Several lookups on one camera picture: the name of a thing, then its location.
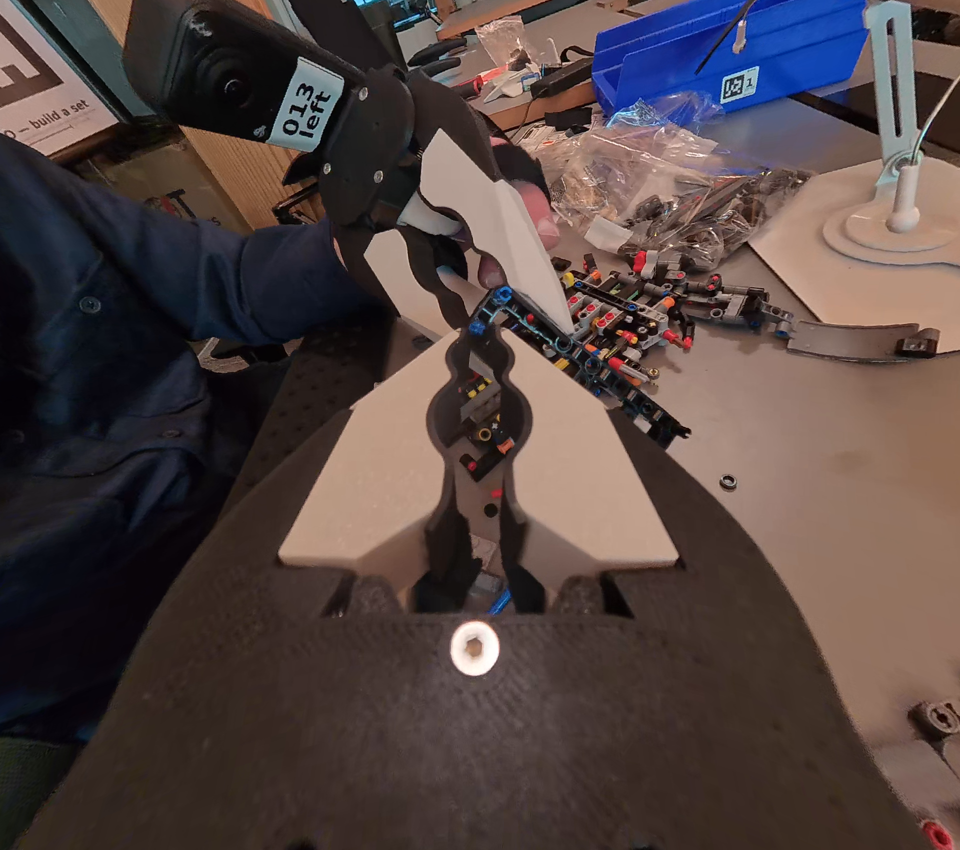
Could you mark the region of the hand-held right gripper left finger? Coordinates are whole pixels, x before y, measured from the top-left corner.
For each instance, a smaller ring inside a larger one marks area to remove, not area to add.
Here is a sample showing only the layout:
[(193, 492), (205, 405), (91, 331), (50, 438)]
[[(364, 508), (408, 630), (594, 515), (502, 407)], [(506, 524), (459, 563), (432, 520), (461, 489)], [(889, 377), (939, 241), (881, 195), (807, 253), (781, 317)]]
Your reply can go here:
[(452, 331), (349, 410), (290, 532), (281, 563), (422, 585), (421, 609), (461, 609), (480, 562), (430, 408), (453, 381)]

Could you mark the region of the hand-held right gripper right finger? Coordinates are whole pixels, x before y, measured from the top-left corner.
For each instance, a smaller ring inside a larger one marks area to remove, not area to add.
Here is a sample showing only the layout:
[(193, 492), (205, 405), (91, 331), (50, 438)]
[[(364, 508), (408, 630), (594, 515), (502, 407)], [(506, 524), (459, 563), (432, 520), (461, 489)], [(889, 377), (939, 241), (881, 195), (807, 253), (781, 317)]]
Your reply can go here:
[(503, 395), (520, 408), (501, 505), (516, 613), (543, 613), (571, 578), (674, 567), (678, 550), (615, 424), (659, 447), (516, 335), (497, 339), (508, 353)]

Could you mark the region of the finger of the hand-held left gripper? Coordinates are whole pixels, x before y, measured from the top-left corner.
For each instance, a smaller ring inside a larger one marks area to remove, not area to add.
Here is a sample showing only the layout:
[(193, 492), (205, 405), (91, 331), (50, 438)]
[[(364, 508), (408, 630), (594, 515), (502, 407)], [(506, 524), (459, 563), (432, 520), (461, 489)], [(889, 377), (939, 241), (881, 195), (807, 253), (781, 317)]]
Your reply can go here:
[(442, 129), (421, 158), (420, 199), (432, 211), (459, 220), (472, 247), (496, 261), (510, 288), (571, 337), (567, 298), (521, 194), (493, 180)]
[(449, 237), (400, 226), (373, 236), (364, 258), (400, 318), (429, 340), (464, 329), (484, 297)]

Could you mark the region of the black lego frame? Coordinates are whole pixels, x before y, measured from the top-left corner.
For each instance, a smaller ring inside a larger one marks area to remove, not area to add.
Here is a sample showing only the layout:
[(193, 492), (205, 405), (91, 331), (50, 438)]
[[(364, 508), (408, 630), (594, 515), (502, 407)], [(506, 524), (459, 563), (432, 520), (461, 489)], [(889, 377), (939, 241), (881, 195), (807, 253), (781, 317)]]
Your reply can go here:
[(522, 340), (545, 349), (547, 359), (574, 383), (595, 397), (610, 398), (635, 425), (646, 425), (645, 434), (661, 448), (691, 436), (689, 427), (643, 391), (640, 384), (630, 383), (612, 359), (589, 352), (572, 331), (562, 330), (545, 311), (513, 288), (488, 291), (473, 308), (467, 324), (468, 333), (475, 339), (489, 336), (494, 327), (518, 330)]

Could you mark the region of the lego car chassis assembly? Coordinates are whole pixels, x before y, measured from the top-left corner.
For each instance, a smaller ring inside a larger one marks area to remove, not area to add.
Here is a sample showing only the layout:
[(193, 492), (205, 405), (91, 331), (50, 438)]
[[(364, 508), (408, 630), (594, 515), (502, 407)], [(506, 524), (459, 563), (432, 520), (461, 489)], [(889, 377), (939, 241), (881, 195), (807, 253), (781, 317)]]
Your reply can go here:
[[(675, 315), (668, 312), (675, 302), (672, 297), (661, 297), (659, 294), (650, 297), (642, 283), (615, 270), (608, 275), (602, 274), (591, 254), (583, 257), (579, 270), (570, 268), (570, 264), (559, 258), (552, 259), (552, 263), (558, 268), (558, 279), (573, 322), (574, 338), (585, 344), (586, 349), (594, 355), (612, 359), (614, 368), (627, 374), (630, 383), (640, 384), (643, 391), (660, 403), (647, 391), (648, 387), (658, 383), (661, 375), (650, 363), (649, 356), (659, 347), (674, 346), (682, 352), (689, 352), (696, 323), (687, 330), (691, 339), (689, 345), (684, 346), (684, 329), (676, 323)], [(498, 328), (531, 346), (556, 368), (547, 359), (547, 351), (536, 343), (522, 340), (520, 331)], [(484, 342), (489, 337), (475, 339), (468, 330), (466, 333), (475, 343)], [(615, 409), (610, 398), (598, 399)]]

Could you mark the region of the lego subassembly with curved panel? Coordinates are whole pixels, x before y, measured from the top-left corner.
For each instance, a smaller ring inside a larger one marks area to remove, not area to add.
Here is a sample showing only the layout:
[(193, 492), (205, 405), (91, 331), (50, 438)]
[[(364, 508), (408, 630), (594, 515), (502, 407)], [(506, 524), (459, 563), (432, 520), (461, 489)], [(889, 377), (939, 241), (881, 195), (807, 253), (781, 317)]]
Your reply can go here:
[(720, 273), (691, 271), (692, 259), (678, 252), (637, 251), (629, 256), (633, 277), (650, 297), (670, 296), (684, 346), (697, 320), (771, 333), (788, 352), (857, 364), (895, 364), (930, 359), (940, 352), (941, 331), (916, 323), (841, 325), (801, 319), (774, 305), (762, 288), (735, 286)]

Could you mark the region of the person's left forearm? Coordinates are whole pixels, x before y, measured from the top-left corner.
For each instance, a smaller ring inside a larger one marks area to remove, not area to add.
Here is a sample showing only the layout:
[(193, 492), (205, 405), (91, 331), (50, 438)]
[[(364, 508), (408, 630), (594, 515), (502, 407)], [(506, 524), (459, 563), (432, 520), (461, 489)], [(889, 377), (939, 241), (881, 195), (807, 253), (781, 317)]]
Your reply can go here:
[(193, 278), (191, 333), (284, 343), (336, 319), (386, 312), (349, 275), (328, 221), (279, 225), (203, 249)]

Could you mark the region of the person's left hand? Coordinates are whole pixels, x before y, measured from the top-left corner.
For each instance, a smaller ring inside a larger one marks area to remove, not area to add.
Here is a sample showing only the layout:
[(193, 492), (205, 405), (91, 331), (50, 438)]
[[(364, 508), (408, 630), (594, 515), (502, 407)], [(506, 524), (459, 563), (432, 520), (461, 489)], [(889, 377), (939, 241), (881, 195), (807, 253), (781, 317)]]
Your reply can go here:
[(548, 197), (534, 183), (517, 181), (512, 185), (521, 196), (541, 244), (544, 249), (551, 252), (559, 243), (561, 235), (558, 231), (557, 222), (554, 220)]

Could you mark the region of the printed paper leaflets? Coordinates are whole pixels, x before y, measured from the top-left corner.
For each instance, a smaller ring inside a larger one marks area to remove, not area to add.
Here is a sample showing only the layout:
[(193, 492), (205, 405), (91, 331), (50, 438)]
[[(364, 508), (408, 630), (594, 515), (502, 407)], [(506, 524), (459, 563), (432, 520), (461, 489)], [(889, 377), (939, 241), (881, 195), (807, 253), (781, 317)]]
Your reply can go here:
[(537, 121), (519, 128), (518, 133), (511, 141), (526, 152), (534, 154), (539, 150), (552, 148), (569, 139), (569, 132), (566, 129), (558, 129), (544, 121)]

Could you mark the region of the black perforated mat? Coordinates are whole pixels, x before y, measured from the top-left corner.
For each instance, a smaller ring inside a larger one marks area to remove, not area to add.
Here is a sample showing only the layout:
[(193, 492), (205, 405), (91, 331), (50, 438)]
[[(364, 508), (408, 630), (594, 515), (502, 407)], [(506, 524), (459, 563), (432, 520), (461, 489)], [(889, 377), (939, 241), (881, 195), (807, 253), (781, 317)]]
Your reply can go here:
[(395, 323), (384, 310), (367, 309), (303, 339), (234, 483), (228, 508), (246, 497), (336, 413), (383, 381)]

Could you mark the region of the small white object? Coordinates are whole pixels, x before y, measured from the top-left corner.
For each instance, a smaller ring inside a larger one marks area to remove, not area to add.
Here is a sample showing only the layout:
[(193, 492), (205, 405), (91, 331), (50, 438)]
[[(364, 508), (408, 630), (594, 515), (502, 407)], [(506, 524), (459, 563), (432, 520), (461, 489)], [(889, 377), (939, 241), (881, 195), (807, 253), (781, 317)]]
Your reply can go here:
[(485, 82), (482, 101), (489, 103), (504, 97), (519, 97), (528, 92), (542, 75), (541, 67), (534, 64), (522, 70), (504, 69)]

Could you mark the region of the plain blue plastic bin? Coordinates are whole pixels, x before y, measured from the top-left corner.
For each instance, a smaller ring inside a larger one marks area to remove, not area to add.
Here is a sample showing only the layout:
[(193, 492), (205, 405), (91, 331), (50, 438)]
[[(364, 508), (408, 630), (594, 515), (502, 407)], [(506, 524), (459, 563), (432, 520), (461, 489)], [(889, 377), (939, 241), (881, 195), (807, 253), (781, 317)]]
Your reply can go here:
[(790, 31), (823, 13), (825, 0), (687, 0), (645, 11), (596, 37), (592, 78), (608, 113), (681, 91), (721, 105), (743, 94), (741, 73), (783, 52)]

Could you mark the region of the person's torso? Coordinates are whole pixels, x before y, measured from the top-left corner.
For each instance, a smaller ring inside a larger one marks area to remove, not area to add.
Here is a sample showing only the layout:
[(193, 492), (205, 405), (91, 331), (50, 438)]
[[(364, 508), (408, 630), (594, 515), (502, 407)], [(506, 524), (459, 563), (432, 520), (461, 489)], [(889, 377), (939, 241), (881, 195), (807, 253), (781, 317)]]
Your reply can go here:
[(2, 140), (2, 735), (90, 733), (207, 536), (263, 405), (191, 341), (274, 343), (244, 252)]

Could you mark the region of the white book stand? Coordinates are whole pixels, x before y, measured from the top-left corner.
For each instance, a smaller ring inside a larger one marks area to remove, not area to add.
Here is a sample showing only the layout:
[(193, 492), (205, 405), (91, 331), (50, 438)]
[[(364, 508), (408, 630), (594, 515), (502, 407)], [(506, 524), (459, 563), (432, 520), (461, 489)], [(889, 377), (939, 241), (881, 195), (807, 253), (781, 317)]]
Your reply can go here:
[(867, 0), (880, 158), (814, 176), (750, 243), (822, 322), (934, 327), (950, 353), (959, 346), (958, 77), (917, 68), (920, 9), (940, 11)]

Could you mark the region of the framed marker poster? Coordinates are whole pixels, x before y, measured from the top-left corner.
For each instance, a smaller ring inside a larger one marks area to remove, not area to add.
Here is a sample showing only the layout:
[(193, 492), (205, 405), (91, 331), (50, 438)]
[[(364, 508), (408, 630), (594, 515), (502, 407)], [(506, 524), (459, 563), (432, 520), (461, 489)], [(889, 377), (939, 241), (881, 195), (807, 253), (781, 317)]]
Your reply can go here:
[(1, 0), (1, 131), (55, 158), (120, 120), (14, 0)]

